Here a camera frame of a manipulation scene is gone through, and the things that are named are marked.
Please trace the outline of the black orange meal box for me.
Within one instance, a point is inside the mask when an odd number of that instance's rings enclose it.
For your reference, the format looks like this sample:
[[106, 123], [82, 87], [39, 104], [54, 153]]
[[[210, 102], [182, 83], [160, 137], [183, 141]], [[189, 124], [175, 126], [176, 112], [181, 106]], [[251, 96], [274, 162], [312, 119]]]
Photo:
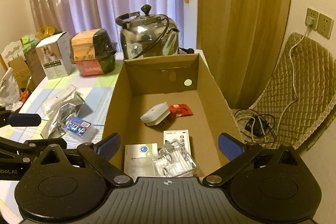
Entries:
[[115, 68], [117, 43], [106, 29], [79, 32], [70, 42], [70, 60], [82, 76], [105, 75]]

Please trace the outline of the red candy packet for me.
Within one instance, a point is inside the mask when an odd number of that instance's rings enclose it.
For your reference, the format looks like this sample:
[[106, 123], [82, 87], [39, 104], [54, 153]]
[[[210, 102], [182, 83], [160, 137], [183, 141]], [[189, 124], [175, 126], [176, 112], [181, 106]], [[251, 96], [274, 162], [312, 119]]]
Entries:
[[169, 118], [175, 119], [179, 117], [186, 117], [193, 115], [192, 110], [187, 106], [187, 104], [173, 104], [169, 106]]

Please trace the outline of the white plug adapter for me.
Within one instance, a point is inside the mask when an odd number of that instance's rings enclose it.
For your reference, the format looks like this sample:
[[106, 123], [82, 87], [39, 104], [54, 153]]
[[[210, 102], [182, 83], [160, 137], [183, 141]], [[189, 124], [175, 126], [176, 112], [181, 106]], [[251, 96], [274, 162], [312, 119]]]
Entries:
[[143, 114], [140, 117], [140, 120], [147, 126], [156, 126], [169, 115], [169, 105], [167, 104], [167, 102], [162, 102], [153, 106], [150, 110]]

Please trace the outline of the green white carton box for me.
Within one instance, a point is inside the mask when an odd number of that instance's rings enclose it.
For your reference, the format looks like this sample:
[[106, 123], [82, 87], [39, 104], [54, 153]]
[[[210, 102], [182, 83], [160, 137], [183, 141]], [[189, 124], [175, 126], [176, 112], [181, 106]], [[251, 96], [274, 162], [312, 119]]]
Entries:
[[188, 130], [167, 130], [163, 132], [163, 143], [169, 141], [173, 145], [183, 147], [191, 155], [191, 145]]

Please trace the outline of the brown cardboard box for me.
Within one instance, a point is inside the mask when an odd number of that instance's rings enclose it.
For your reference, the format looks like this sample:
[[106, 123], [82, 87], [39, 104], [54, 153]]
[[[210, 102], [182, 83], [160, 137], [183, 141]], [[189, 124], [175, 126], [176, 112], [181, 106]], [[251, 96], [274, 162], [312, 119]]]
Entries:
[[108, 108], [103, 136], [117, 133], [120, 150], [110, 161], [123, 169], [126, 145], [164, 144], [164, 131], [186, 130], [197, 175], [228, 163], [221, 133], [240, 139], [234, 116], [199, 54], [124, 61]]

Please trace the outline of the white product box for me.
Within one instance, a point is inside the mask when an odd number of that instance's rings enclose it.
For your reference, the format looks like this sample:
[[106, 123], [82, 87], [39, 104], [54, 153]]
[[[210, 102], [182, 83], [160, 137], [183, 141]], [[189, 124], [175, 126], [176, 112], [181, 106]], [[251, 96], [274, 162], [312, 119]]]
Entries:
[[42, 68], [49, 80], [67, 77], [72, 72], [70, 36], [62, 32], [41, 40], [35, 47]]

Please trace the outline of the silver foil bag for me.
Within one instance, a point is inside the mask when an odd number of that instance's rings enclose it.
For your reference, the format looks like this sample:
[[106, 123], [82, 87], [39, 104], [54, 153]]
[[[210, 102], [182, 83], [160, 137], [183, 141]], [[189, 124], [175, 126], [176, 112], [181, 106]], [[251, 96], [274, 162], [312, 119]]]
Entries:
[[65, 101], [60, 103], [55, 110], [47, 116], [48, 121], [41, 131], [43, 139], [60, 138], [65, 135], [65, 125], [72, 117], [77, 117], [84, 99], [78, 92], [72, 93]]

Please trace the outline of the clear plastic item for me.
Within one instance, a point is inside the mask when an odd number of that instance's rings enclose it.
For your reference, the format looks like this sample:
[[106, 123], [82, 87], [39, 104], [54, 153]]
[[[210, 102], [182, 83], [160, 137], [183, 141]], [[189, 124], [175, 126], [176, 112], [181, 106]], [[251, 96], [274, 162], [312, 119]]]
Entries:
[[47, 99], [42, 104], [42, 110], [49, 116], [55, 108], [65, 101], [72, 93], [77, 91], [77, 87], [73, 85], [67, 86], [65, 89], [60, 90], [57, 94], [54, 94], [51, 98]]

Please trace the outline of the white green medicine box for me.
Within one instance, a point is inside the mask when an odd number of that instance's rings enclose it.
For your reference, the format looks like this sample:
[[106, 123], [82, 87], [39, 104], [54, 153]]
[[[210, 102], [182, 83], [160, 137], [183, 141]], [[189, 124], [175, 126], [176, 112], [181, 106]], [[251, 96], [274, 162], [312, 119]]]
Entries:
[[123, 171], [134, 181], [138, 177], [155, 177], [153, 158], [157, 154], [157, 143], [126, 145]]

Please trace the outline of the cardboard boxes pile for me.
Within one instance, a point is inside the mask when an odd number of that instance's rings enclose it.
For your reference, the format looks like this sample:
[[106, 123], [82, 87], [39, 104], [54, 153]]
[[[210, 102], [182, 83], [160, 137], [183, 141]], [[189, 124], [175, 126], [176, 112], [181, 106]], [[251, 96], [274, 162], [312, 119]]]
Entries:
[[1, 62], [6, 71], [13, 69], [14, 77], [21, 89], [25, 89], [28, 81], [28, 89], [32, 92], [45, 78], [45, 72], [35, 47], [40, 40], [30, 33], [16, 42], [11, 42], [1, 52]]

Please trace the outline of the white plastic bag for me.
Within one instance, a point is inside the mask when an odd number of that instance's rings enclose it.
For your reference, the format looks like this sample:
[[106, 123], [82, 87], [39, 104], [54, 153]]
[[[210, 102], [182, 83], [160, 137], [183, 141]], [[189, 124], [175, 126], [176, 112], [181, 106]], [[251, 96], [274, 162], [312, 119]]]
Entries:
[[23, 105], [21, 90], [12, 68], [9, 68], [1, 79], [0, 103], [2, 107], [10, 111], [17, 111]]

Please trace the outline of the blue label clear box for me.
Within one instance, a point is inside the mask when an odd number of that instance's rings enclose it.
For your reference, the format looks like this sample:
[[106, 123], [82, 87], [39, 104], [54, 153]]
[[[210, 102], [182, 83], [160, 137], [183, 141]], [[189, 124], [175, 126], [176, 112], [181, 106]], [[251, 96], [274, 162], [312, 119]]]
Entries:
[[92, 141], [97, 134], [97, 129], [92, 123], [78, 117], [72, 117], [66, 121], [64, 131], [81, 143]]

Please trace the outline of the clear blister pack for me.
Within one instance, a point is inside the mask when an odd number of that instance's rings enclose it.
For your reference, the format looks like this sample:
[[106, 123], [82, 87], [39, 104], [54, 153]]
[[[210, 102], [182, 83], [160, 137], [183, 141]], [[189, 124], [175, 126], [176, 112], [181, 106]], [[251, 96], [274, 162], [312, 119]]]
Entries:
[[167, 141], [153, 158], [158, 177], [190, 177], [197, 170], [197, 164], [186, 150]]

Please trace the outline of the stainless steel kettle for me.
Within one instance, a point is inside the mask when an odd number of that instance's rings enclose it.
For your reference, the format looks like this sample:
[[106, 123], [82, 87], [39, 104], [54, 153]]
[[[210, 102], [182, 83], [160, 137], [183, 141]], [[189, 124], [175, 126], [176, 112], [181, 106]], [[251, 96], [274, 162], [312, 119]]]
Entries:
[[122, 14], [115, 19], [121, 27], [120, 43], [124, 59], [192, 54], [192, 48], [179, 46], [179, 29], [165, 14], [152, 14], [151, 5], [141, 11]]

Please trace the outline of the wall socket double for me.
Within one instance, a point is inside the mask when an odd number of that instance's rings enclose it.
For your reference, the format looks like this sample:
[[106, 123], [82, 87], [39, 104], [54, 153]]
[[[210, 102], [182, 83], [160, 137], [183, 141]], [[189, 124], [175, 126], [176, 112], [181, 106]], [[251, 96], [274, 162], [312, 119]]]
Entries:
[[322, 37], [329, 40], [333, 30], [334, 20], [314, 9], [307, 8], [305, 24], [312, 30], [317, 31]]

